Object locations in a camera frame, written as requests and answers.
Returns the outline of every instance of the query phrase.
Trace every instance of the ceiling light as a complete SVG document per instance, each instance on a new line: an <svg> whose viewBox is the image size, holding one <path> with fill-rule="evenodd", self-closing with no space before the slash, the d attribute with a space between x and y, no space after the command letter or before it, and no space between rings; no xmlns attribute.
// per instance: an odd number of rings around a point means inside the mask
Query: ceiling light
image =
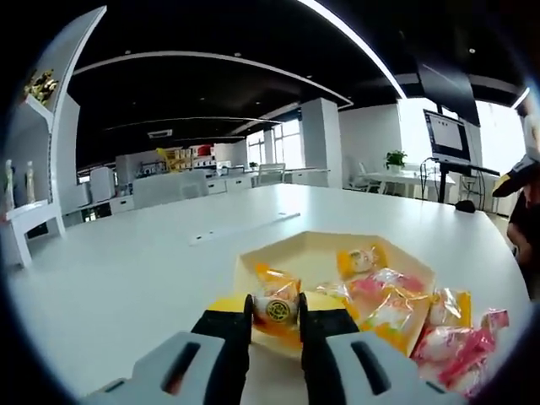
<svg viewBox="0 0 540 405"><path fill-rule="evenodd" d="M529 92L531 91L531 89L529 89L528 87L525 89L525 91L523 92L522 95L520 95L520 97L516 100L516 102L514 103L514 105L512 106L512 108L517 108L517 106L519 104L521 104L521 102L525 99L525 97L527 97L529 95Z"/></svg>
<svg viewBox="0 0 540 405"><path fill-rule="evenodd" d="M373 61L373 63L381 70L382 74L390 81L391 85L396 89L397 93L402 99L406 99L407 96L405 92L400 87L396 78L392 76L388 67L384 62L377 56L377 54L370 48L370 46L358 36L351 28L346 25L336 14L332 13L330 10L320 5L315 0L298 0L300 3L311 8L313 11L327 19L328 22L333 24L341 32L343 32L352 42L354 42L364 53Z"/></svg>

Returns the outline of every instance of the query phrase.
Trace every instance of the computer screen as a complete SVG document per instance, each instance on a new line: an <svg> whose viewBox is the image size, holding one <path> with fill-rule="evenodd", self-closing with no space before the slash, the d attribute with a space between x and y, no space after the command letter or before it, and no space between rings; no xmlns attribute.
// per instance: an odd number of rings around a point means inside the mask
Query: computer screen
<svg viewBox="0 0 540 405"><path fill-rule="evenodd" d="M425 97L480 127L469 77L457 64L444 60L433 52L417 47L412 49Z"/></svg>
<svg viewBox="0 0 540 405"><path fill-rule="evenodd" d="M433 157L457 163L470 163L467 132L462 122L424 110Z"/></svg>

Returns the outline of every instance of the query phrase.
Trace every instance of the white statue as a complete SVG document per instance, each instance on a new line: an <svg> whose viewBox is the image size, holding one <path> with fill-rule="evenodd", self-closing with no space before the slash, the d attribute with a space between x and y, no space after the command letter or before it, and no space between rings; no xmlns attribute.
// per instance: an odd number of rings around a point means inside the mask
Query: white statue
<svg viewBox="0 0 540 405"><path fill-rule="evenodd" d="M14 200L14 171L11 166L11 159L6 160L6 190L5 190L6 211L15 208Z"/></svg>
<svg viewBox="0 0 540 405"><path fill-rule="evenodd" d="M28 167L26 168L26 203L35 203L34 168L32 167L32 161L28 162Z"/></svg>

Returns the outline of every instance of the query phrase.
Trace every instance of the black ceiling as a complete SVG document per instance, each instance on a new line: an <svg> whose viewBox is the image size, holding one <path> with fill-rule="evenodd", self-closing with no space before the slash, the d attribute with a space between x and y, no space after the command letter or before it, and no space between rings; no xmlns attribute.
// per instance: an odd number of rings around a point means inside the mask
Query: black ceiling
<svg viewBox="0 0 540 405"><path fill-rule="evenodd" d="M320 3L363 37L394 74L415 71L407 52L407 43L413 41L458 62L467 73L521 85L493 33L480 19L460 14L465 7L461 1L450 2L449 13L434 2L419 0ZM456 20L452 15L461 17ZM471 54L469 48L476 52ZM108 64L76 74L69 86L70 95L81 105L79 168L112 161L118 154L202 143L194 138L232 142L233 138L223 137L246 123L182 118L258 118L321 96L340 106L348 103L347 98L362 106L393 102L396 97L389 87L362 87L363 82L382 77L379 69L339 30L296 0L115 2L90 36L77 69L127 52L132 56L151 51L228 57L240 53L243 59L309 77L342 97L281 73L212 58L145 57ZM422 94L418 85L404 90L408 95ZM474 90L478 98L511 100L508 94ZM146 136L148 131L169 128L173 139L150 141Z"/></svg>

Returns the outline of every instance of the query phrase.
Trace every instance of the wrapped candy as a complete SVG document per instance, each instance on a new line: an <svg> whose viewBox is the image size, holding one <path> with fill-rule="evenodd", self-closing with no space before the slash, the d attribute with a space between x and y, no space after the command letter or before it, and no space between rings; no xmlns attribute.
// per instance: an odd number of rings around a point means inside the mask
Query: wrapped candy
<svg viewBox="0 0 540 405"><path fill-rule="evenodd" d="M329 295L339 300L345 306L348 314L351 315L351 318L353 318L353 321L358 323L359 318L360 318L360 313L359 313L358 308L354 305L353 299L351 298L345 284L324 283L324 284L318 285L315 288L315 291L317 293Z"/></svg>
<svg viewBox="0 0 540 405"><path fill-rule="evenodd" d="M337 270L342 280L383 267L386 267L386 255L378 244L367 251L358 249L337 253Z"/></svg>
<svg viewBox="0 0 540 405"><path fill-rule="evenodd" d="M297 323L300 280L265 264L256 266L256 274L262 288L253 295L253 326L290 345L300 346Z"/></svg>
<svg viewBox="0 0 540 405"><path fill-rule="evenodd" d="M496 348L497 332L509 325L506 310L489 310L481 327L428 327L412 358L420 375L466 397L485 382L485 364Z"/></svg>
<svg viewBox="0 0 540 405"><path fill-rule="evenodd" d="M362 332L375 334L405 355L408 355L409 334L411 332L414 301L399 290L390 289L388 296L379 307L359 326Z"/></svg>
<svg viewBox="0 0 540 405"><path fill-rule="evenodd" d="M437 289L432 297L428 324L432 327L470 327L470 293L452 289Z"/></svg>
<svg viewBox="0 0 540 405"><path fill-rule="evenodd" d="M348 282L348 289L353 297L360 294L379 300L386 295L388 288L400 289L403 294L414 297L423 294L424 284L414 276L405 275L387 267L370 274L367 278Z"/></svg>

